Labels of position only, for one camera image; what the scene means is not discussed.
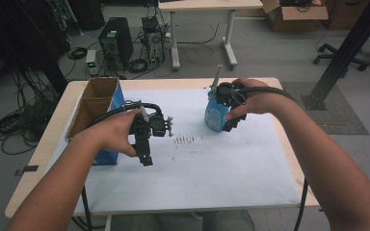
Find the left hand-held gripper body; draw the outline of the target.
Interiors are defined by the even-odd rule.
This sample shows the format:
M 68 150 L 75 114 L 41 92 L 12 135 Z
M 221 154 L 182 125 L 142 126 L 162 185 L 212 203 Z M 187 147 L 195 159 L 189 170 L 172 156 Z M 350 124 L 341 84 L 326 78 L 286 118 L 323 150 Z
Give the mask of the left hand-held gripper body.
M 135 139 L 149 139 L 153 137 L 165 137 L 166 134 L 172 136 L 172 117 L 164 118 L 159 112 L 148 114 L 145 107 L 140 108 L 141 112 L 135 115 L 131 124 L 129 134 L 134 135 Z

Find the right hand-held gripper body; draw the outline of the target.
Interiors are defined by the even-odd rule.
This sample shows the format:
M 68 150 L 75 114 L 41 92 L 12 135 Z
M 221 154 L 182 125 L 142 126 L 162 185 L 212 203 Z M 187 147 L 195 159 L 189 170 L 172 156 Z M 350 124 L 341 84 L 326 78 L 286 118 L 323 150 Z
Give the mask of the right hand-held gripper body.
M 219 83 L 221 69 L 222 65 L 219 64 L 213 83 L 210 86 L 209 99 L 215 99 L 218 104 L 226 107 L 244 105 L 247 100 L 247 95 L 242 92 L 242 89 L 245 86 L 240 83 Z

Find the blue bottle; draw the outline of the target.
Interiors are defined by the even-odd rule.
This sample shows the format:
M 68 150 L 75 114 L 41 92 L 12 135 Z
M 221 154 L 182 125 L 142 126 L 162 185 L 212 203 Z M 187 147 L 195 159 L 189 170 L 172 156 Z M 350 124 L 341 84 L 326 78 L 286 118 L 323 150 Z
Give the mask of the blue bottle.
M 229 108 L 219 104 L 212 91 L 208 92 L 208 103 L 204 113 L 205 124 L 215 132 L 222 132 L 225 126 L 225 116 L 228 114 Z

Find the blue cardboard box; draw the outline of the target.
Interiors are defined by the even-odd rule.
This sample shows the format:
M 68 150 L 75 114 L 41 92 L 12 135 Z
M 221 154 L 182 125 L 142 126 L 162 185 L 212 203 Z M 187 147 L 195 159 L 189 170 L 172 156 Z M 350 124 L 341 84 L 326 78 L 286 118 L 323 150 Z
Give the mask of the blue cardboard box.
M 114 105 L 113 97 L 115 92 L 121 97 L 119 103 L 122 106 L 124 100 L 122 99 L 122 91 L 118 78 L 95 78 L 88 82 L 67 130 L 67 144 L 80 132 L 106 119 L 103 118 L 101 121 L 91 124 L 98 117 L 110 112 L 110 107 Z M 118 154 L 118 152 L 100 150 L 94 156 L 92 165 L 115 166 L 117 164 Z

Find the person's right hand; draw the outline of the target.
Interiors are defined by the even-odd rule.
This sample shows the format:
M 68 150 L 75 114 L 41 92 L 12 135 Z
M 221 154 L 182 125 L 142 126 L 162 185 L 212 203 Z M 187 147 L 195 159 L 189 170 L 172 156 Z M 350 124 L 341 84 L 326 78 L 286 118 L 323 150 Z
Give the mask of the person's right hand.
M 225 119 L 231 120 L 246 114 L 273 114 L 279 105 L 289 101 L 288 97 L 273 92 L 249 93 L 246 103 L 231 110 Z

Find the person's left hand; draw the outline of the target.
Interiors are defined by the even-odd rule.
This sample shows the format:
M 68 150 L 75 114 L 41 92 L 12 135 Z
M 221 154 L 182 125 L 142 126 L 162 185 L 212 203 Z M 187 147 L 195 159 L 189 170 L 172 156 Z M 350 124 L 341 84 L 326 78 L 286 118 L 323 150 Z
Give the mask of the person's left hand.
M 130 127 L 139 110 L 112 115 L 80 132 L 69 143 L 77 152 L 93 158 L 100 150 L 123 153 L 135 157 L 136 151 L 128 141 Z

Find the white power supply unit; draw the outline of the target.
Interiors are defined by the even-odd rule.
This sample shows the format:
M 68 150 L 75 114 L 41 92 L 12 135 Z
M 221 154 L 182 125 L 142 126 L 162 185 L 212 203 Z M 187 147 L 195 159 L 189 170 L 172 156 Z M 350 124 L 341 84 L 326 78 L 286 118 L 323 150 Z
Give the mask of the white power supply unit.
M 96 51 L 88 50 L 86 55 L 86 67 L 91 75 L 97 73 L 97 61 L 96 61 Z

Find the small open computer case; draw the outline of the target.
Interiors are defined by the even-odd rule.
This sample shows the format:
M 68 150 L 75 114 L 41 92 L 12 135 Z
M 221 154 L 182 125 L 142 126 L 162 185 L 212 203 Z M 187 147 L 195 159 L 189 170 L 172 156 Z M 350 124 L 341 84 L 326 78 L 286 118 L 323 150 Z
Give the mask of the small open computer case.
M 163 32 L 156 16 L 142 18 L 144 43 L 152 64 L 158 65 L 165 61 Z

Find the white desk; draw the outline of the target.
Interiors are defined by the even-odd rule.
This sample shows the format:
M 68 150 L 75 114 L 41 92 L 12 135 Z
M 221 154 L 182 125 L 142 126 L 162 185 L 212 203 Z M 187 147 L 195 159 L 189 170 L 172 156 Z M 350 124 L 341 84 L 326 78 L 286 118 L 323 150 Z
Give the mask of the white desk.
M 161 12 L 170 14 L 170 25 L 172 34 L 172 69 L 177 71 L 180 68 L 178 42 L 176 39 L 176 18 L 183 12 L 190 12 L 195 18 L 201 17 L 204 13 L 209 19 L 225 15 L 226 34 L 223 37 L 225 54 L 228 57 L 229 68 L 233 69 L 238 65 L 236 56 L 231 46 L 231 35 L 236 12 L 239 10 L 258 10 L 263 7 L 261 0 L 158 0 L 158 8 Z

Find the black computer tower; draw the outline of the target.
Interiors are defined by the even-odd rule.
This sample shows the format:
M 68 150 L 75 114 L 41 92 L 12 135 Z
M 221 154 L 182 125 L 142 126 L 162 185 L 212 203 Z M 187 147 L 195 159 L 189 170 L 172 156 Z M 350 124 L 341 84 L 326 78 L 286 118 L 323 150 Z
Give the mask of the black computer tower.
M 106 63 L 114 70 L 125 70 L 134 51 L 128 20 L 111 17 L 98 37 Z

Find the grey floor mat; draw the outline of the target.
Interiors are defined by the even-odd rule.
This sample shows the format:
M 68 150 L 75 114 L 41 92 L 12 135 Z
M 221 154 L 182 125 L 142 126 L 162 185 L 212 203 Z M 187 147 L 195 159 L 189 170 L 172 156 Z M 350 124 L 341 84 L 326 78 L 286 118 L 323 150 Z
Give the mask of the grey floor mat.
M 309 110 L 303 101 L 310 94 L 315 82 L 282 82 L 286 90 L 307 114 L 329 135 L 368 135 L 357 114 L 342 94 L 339 87 L 333 87 L 324 100 L 323 110 Z

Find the black office chair base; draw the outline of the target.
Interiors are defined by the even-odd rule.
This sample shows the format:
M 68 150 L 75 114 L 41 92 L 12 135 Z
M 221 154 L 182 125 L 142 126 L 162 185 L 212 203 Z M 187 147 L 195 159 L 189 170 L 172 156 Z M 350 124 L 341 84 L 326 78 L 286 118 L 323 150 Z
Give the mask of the black office chair base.
M 319 52 L 319 55 L 313 60 L 314 64 L 320 63 L 321 60 L 333 59 L 335 57 L 337 49 L 327 43 L 324 43 L 317 48 L 317 51 Z M 366 68 L 370 65 L 368 62 L 359 58 L 352 58 L 351 62 L 357 65 L 358 71 L 365 71 Z

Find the black tape strip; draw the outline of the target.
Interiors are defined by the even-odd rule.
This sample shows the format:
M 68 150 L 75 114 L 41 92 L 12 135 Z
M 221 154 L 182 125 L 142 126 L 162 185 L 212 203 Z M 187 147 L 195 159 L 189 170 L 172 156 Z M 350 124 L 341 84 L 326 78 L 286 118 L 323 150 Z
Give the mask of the black tape strip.
M 15 176 L 22 176 L 25 172 L 37 171 L 39 166 L 25 166 L 23 169 L 17 169 L 14 173 Z

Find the closed brown cardboard box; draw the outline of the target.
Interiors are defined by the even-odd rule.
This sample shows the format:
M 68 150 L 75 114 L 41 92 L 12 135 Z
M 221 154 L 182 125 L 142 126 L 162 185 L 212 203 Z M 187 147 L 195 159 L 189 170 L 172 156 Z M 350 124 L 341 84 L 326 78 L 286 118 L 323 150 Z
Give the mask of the closed brown cardboard box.
M 322 0 L 329 18 L 321 23 L 328 30 L 350 30 L 369 2 L 370 0 Z

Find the black metal stand post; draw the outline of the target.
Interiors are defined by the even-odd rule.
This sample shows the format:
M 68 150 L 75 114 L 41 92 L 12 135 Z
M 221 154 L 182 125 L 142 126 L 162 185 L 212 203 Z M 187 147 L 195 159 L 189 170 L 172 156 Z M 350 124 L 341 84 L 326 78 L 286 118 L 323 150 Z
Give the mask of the black metal stand post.
M 351 60 L 370 38 L 370 2 L 358 18 L 354 27 L 344 39 L 327 69 L 308 95 L 302 96 L 304 107 L 309 111 L 324 111 L 327 106 L 324 103 L 328 94 L 342 78 Z

